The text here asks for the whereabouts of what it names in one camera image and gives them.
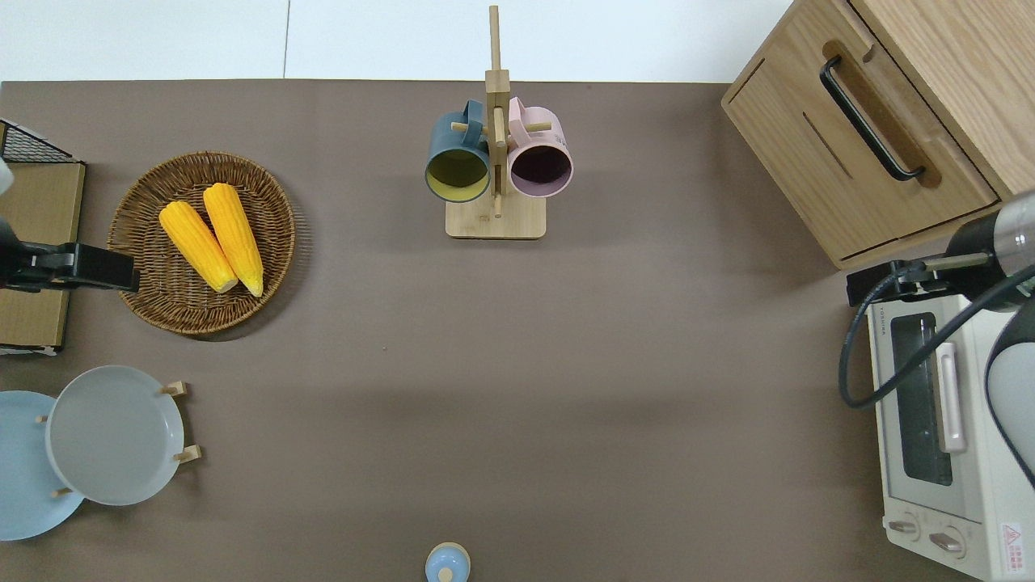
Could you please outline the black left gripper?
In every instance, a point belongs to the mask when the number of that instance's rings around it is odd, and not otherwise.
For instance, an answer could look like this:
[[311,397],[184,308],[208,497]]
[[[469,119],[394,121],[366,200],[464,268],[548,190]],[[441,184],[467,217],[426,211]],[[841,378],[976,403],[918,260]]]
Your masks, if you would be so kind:
[[16,275],[27,251],[14,229],[1,219],[1,289],[33,292],[34,289],[73,289],[78,284],[122,292],[139,290],[140,272],[134,257],[107,248],[86,244],[28,244],[28,287]]

